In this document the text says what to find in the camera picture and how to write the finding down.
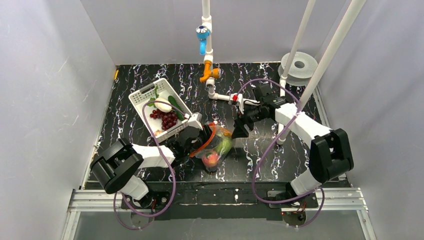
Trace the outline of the fake green cucumber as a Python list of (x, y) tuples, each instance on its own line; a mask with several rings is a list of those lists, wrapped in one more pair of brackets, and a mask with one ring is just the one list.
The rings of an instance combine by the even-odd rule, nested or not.
[(185, 120), (185, 115), (182, 111), (182, 108), (178, 105), (177, 100), (172, 95), (169, 95), (167, 100), (170, 102), (171, 105), (173, 105), (175, 108), (177, 108), (177, 110), (175, 110), (175, 112), (176, 112), (176, 116), (178, 117), (178, 119), (180, 121)]

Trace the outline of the clear zip top bag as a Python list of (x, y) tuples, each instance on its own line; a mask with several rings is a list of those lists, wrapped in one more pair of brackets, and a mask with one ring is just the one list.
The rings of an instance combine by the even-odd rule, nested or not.
[[(222, 135), (222, 133), (219, 130), (219, 127), (222, 127), (222, 126), (220, 124), (218, 124), (217, 121), (207, 123), (206, 125), (203, 126), (203, 129), (205, 129), (205, 131), (207, 132), (207, 141), (199, 149), (197, 149), (195, 152), (193, 152), (189, 155), (191, 158), (200, 159), (202, 161), (202, 155), (204, 154), (205, 151), (214, 150), (214, 148), (217, 146), (217, 144), (221, 141), (221, 138), (228, 138), (228, 137), (225, 137), (225, 136)], [(232, 145), (232, 148), (233, 148), (233, 146), (235, 145), (234, 139), (232, 139), (232, 143), (233, 143), (233, 145)], [(227, 157), (228, 153), (226, 155), (219, 155), (218, 154), (219, 155), (219, 161), (218, 161), (218, 164), (215, 167), (205, 167), (205, 165), (203, 164), (204, 167), (205, 167), (205, 170), (208, 173), (216, 172), (218, 170), (219, 165)]]

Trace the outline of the fake orange ginger root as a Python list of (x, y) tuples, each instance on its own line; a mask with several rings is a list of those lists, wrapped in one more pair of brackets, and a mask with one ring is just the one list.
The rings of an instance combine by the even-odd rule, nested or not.
[(224, 127), (219, 127), (219, 131), (221, 132), (221, 134), (225, 137), (229, 137), (231, 138), (232, 136), (232, 132)]

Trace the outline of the fake purple grapes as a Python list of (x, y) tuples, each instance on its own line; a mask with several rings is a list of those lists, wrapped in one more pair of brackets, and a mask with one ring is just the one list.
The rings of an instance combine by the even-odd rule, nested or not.
[(150, 118), (160, 120), (160, 130), (168, 130), (178, 123), (178, 116), (174, 110), (163, 112), (159, 109), (153, 110), (149, 114)]

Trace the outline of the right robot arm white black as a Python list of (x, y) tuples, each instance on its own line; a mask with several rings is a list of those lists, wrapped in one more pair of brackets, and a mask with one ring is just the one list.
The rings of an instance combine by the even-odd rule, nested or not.
[(284, 126), (282, 133), (293, 132), (309, 148), (307, 170), (286, 184), (284, 195), (274, 198), (257, 195), (257, 200), (275, 205), (292, 203), (354, 168), (349, 138), (343, 129), (331, 129), (316, 122), (301, 110), (295, 96), (291, 97), (294, 102), (290, 103), (286, 97), (273, 92), (268, 83), (256, 86), (253, 94), (255, 101), (247, 107), (240, 91), (229, 97), (229, 103), (238, 108), (231, 135), (233, 139), (247, 138), (256, 122), (271, 119)]

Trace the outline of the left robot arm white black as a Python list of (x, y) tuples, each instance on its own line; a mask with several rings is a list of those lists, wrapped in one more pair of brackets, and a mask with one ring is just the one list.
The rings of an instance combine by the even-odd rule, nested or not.
[(169, 194), (150, 191), (135, 173), (145, 168), (168, 168), (164, 157), (171, 166), (188, 159), (210, 139), (212, 133), (208, 125), (202, 129), (189, 126), (159, 147), (132, 144), (128, 139), (120, 138), (94, 158), (90, 169), (107, 194), (123, 193), (138, 205), (144, 205)]

